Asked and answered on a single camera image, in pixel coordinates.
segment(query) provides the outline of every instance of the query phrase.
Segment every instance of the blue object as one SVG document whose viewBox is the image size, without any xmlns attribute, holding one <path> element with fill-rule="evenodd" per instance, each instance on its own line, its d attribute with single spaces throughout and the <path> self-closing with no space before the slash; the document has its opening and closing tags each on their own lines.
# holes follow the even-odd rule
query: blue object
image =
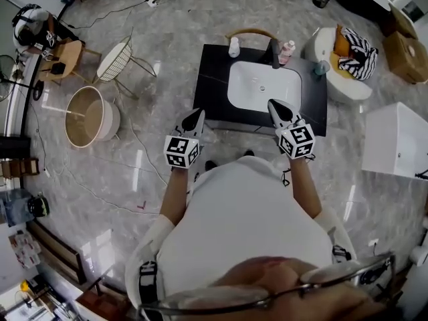
<svg viewBox="0 0 428 321">
<path fill-rule="evenodd" d="M 324 75 L 328 70 L 330 70 L 330 64 L 327 61 L 319 61 L 315 64 L 314 73 L 318 76 Z"/>
<path fill-rule="evenodd" d="M 0 213 L 9 227 L 34 220 L 28 210 L 28 201 L 32 197 L 25 189 L 0 191 Z"/>
</svg>

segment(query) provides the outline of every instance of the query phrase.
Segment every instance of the wooden frame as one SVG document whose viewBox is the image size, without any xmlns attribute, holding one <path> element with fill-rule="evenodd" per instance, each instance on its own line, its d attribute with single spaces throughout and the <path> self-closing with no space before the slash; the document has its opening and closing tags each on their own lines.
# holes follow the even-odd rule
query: wooden frame
<svg viewBox="0 0 428 321">
<path fill-rule="evenodd" d="M 40 244 L 46 259 L 79 284 L 86 282 L 80 254 L 52 234 L 39 221 L 27 222 L 27 230 Z"/>
</svg>

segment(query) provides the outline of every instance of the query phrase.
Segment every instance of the bucket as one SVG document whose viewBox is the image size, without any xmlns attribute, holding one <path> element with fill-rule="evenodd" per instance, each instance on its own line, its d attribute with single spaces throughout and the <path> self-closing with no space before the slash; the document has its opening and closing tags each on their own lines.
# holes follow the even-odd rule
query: bucket
<svg viewBox="0 0 428 321">
<path fill-rule="evenodd" d="M 95 140 L 110 140 L 119 124 L 119 109 L 105 101 L 95 87 L 80 88 L 68 103 L 66 134 L 75 147 L 87 147 Z"/>
</svg>

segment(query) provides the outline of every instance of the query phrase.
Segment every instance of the sink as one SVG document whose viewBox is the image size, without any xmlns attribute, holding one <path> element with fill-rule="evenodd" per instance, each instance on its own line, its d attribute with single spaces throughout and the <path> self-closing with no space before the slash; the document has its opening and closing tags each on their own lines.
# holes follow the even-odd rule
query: sink
<svg viewBox="0 0 428 321">
<path fill-rule="evenodd" d="M 294 70 L 250 62 L 230 68 L 227 98 L 236 108 L 268 112 L 269 99 L 283 100 L 300 110 L 302 79 Z"/>
</svg>

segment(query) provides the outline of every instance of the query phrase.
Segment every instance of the vanity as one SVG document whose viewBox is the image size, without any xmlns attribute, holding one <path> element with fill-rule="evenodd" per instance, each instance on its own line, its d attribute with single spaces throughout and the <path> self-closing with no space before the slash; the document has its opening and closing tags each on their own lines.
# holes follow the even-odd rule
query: vanity
<svg viewBox="0 0 428 321">
<path fill-rule="evenodd" d="M 226 45 L 205 44 L 193 108 L 205 110 L 211 128 L 275 134 L 268 100 L 296 107 L 316 136 L 326 135 L 326 75 L 314 73 L 314 62 L 291 57 L 278 69 L 261 61 L 265 52 L 241 48 L 237 58 Z"/>
</svg>

